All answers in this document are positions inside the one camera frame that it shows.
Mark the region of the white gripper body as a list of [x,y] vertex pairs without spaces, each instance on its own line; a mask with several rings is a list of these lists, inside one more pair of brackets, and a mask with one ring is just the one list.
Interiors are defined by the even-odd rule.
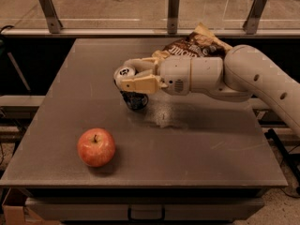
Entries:
[[191,58],[170,56],[158,70],[164,86],[162,90],[172,96],[185,96],[189,93]]

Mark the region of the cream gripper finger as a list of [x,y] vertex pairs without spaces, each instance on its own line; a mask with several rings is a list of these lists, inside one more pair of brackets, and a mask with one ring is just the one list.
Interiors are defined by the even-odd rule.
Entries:
[[134,67],[138,72],[152,70],[154,73],[157,72],[159,64],[160,64],[160,60],[158,58],[154,58],[154,57],[129,59],[124,63],[125,66]]
[[155,94],[160,89],[168,87],[160,76],[153,74],[124,79],[120,82],[120,86],[123,91],[139,94]]

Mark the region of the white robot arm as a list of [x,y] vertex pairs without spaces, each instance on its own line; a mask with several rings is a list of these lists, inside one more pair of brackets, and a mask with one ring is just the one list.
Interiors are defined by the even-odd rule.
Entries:
[[113,75],[120,92],[172,96],[201,93],[242,102],[256,96],[300,136],[300,83],[261,51],[238,45],[223,58],[171,55],[127,60]]

